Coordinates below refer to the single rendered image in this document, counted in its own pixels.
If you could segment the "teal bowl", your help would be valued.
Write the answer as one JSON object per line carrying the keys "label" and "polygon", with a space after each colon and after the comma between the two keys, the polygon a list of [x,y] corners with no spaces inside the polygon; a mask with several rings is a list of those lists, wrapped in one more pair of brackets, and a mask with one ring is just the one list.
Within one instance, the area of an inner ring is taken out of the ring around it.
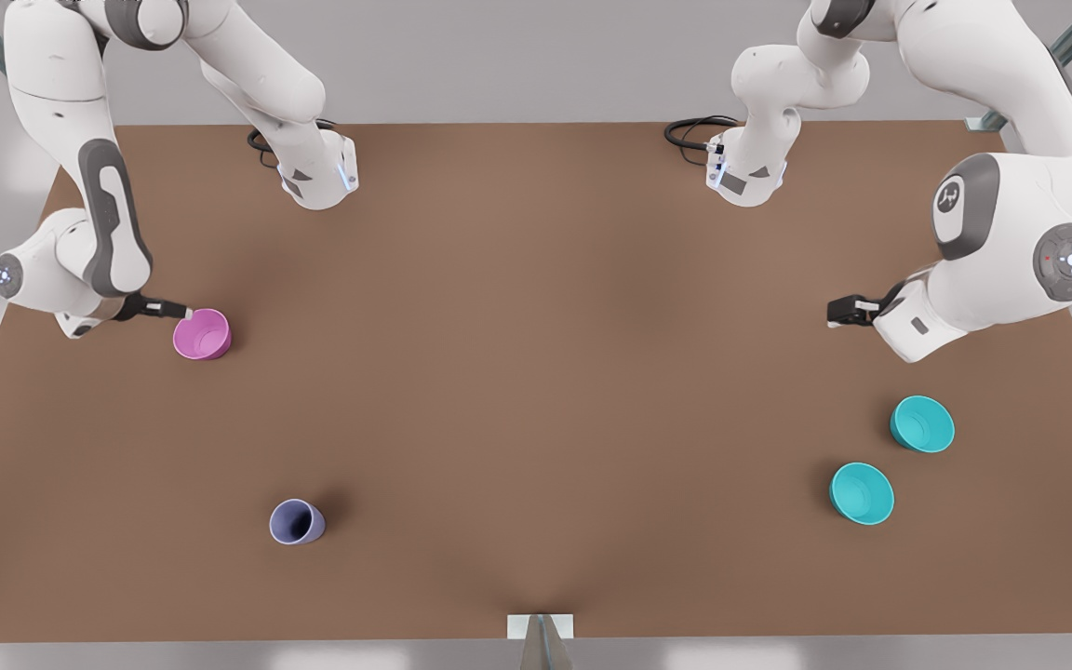
{"label": "teal bowl", "polygon": [[888,477],[866,462],[843,463],[831,476],[828,492],[838,513],[864,526],[888,520],[896,504]]}
{"label": "teal bowl", "polygon": [[950,412],[925,394],[911,394],[900,400],[891,411],[889,426],[897,444],[920,453],[946,452],[956,437],[956,425]]}

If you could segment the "pink bowl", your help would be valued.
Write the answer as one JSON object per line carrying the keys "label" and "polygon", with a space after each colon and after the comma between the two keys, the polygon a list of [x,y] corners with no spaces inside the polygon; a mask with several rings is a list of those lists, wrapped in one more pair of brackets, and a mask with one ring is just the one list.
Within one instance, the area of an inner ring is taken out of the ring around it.
{"label": "pink bowl", "polygon": [[214,309],[193,310],[173,331],[175,352],[190,360],[217,359],[229,351],[232,340],[229,321]]}

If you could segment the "blue-grey bowl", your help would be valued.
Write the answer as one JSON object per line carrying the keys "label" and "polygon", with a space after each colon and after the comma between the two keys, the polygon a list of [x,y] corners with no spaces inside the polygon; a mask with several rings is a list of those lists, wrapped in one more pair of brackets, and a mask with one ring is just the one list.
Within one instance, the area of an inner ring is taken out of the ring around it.
{"label": "blue-grey bowl", "polygon": [[278,544],[311,544],[324,530],[324,515],[304,500],[282,501],[269,517],[269,531]]}

